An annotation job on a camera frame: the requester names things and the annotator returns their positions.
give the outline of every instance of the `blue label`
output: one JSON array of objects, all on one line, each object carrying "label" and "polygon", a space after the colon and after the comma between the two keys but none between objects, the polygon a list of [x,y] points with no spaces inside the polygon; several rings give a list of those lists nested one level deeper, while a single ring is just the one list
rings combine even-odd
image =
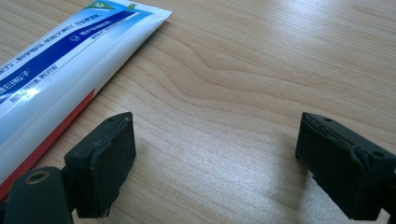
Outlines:
[{"label": "blue label", "polygon": [[78,29],[45,49],[21,68],[0,80],[0,104],[36,78],[40,73],[44,72],[52,64],[60,60],[65,54],[77,47],[84,40],[133,14],[134,12],[131,11],[119,12],[94,24]]}]

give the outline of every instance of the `wood grain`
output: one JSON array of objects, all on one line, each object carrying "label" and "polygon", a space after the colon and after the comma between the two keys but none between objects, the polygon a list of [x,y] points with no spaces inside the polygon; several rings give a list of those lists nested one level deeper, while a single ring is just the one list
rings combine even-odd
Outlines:
[{"label": "wood grain", "polygon": [[[89,3],[1,0],[0,63]],[[396,2],[141,3],[174,13],[37,165],[64,166],[103,119],[134,113],[110,217],[76,223],[355,223],[294,158],[300,116],[396,153]]]}]

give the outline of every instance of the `table surface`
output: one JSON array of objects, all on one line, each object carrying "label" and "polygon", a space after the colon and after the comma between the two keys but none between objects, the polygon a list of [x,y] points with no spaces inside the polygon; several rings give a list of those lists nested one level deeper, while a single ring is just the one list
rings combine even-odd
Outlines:
[{"label": "table surface", "polygon": [[[0,63],[89,3],[1,0]],[[396,153],[396,2],[141,3],[173,14],[37,164],[63,167],[102,120],[133,112],[137,157],[110,217],[76,223],[355,223],[296,139],[307,111]]]}]

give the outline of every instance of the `black clamp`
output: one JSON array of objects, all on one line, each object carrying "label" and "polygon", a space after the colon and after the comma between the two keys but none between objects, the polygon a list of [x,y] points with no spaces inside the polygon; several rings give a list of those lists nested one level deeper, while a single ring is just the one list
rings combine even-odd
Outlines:
[{"label": "black clamp", "polygon": [[396,216],[396,156],[384,148],[303,113],[295,155],[348,218],[376,220],[381,208]]},{"label": "black clamp", "polygon": [[0,223],[73,223],[108,216],[134,164],[131,113],[103,121],[65,156],[65,167],[35,169],[17,179],[0,206]]}]

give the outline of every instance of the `white tube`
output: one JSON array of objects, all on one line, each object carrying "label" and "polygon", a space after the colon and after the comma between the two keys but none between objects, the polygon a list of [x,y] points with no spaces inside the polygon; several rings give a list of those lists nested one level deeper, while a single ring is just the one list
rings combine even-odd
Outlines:
[{"label": "white tube", "polygon": [[170,14],[93,1],[0,67],[0,199]]}]

